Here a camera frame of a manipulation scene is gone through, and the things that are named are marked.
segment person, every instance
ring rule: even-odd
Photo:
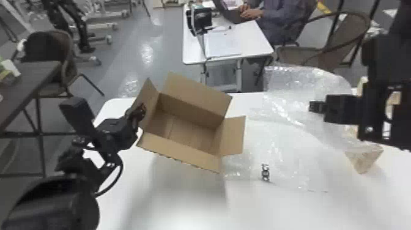
[[[303,26],[296,31],[284,31],[283,27],[295,20],[308,19],[316,6],[316,0],[246,0],[238,9],[241,17],[257,19],[265,37],[275,46],[288,39],[296,40]]]

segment laptop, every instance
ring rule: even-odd
[[[227,4],[223,0],[213,0],[215,8],[223,14],[223,16],[234,24],[244,23],[246,21],[251,21],[249,18],[242,18],[241,12],[237,9],[229,10]]]

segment blue shirt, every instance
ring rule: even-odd
[[[257,8],[262,4],[262,17],[257,20],[257,23],[272,45],[281,45],[285,37],[296,40],[302,28],[296,31],[283,31],[283,27],[295,20],[308,19],[317,6],[316,0],[247,0],[246,2],[251,8]]]

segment open cardboard box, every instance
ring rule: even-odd
[[[225,118],[231,96],[169,73],[158,92],[150,79],[132,108],[144,103],[137,146],[220,173],[221,158],[243,152],[245,116]]]

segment white desk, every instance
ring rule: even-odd
[[[233,96],[228,116],[248,114],[262,104],[262,93]],[[133,100],[106,102],[95,124],[122,116]],[[329,192],[313,193],[260,181],[224,181],[133,146],[120,152],[124,173],[118,183],[97,199],[98,230],[409,230],[411,154],[384,149],[365,175],[357,174],[344,154],[335,155],[327,173]],[[86,156],[99,160],[96,154]]]
[[[188,6],[183,7],[183,63],[186,65],[198,65],[202,66],[201,82],[207,84],[206,70],[204,63],[206,62],[206,57],[204,57],[198,39],[194,37],[188,26],[187,18],[185,12],[188,10]],[[213,26],[229,26],[233,25],[231,22],[227,21],[222,15],[213,18]],[[241,91],[241,77],[242,77],[242,62],[245,58],[258,57],[258,56],[269,56],[274,53],[273,48],[269,44],[268,40],[265,38],[260,27],[257,23],[253,21],[247,21],[245,23],[240,23],[235,25],[235,33],[237,34],[237,43],[240,47],[241,55],[238,56],[228,56],[220,58],[212,58],[207,61],[209,62],[221,62],[227,60],[233,60],[237,63],[237,84],[221,86],[218,87],[219,90],[227,89],[237,89]]]

